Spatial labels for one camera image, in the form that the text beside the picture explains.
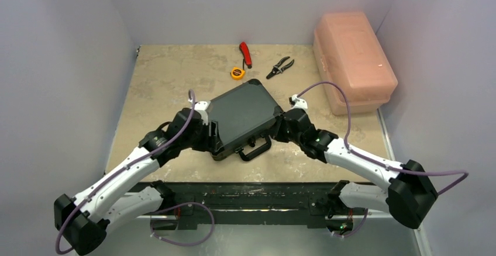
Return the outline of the black poker carrying case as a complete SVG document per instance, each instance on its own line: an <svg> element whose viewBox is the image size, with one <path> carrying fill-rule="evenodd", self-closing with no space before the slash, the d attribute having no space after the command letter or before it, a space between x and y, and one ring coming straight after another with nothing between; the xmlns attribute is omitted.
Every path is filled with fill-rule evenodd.
<svg viewBox="0 0 496 256"><path fill-rule="evenodd" d="M251 161L271 148L271 134L283 109L256 78L210 101L208 119L217 137L210 151L215 161L238 154Z"/></svg>

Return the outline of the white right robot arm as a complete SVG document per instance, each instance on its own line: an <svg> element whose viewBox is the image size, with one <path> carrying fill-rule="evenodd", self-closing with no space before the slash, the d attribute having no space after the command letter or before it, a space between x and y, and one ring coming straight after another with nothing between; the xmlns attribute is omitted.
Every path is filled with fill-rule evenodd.
<svg viewBox="0 0 496 256"><path fill-rule="evenodd" d="M272 139L296 144L305 155L347 169L371 184L338 182L329 192L330 216L352 208L389 213L397 222L417 229L438 198L438 192L420 163L386 160L359 148L347 146L338 135L316 129L306 111L291 109L277 116Z"/></svg>

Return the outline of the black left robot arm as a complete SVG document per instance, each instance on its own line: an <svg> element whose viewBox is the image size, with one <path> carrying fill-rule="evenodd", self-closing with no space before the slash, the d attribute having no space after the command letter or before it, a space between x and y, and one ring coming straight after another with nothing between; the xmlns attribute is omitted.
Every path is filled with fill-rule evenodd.
<svg viewBox="0 0 496 256"><path fill-rule="evenodd" d="M211 151L213 125L208 106L207 101L200 101L179 111L167 130L159 126L148 132L125 160L89 188L75 196L60 195L54 201L56 254L87 255L122 223L148 212L170 213L174 198L161 182L133 196L126 193L183 150Z"/></svg>

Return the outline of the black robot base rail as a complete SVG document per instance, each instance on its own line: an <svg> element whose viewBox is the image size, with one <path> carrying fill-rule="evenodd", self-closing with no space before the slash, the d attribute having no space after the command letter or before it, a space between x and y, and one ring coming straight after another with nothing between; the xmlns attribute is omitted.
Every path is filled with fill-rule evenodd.
<svg viewBox="0 0 496 256"><path fill-rule="evenodd" d="M328 195L338 182L152 182L168 194L165 213L146 213L156 230L195 230L200 225L299 225L309 229L359 224L363 208L330 216Z"/></svg>

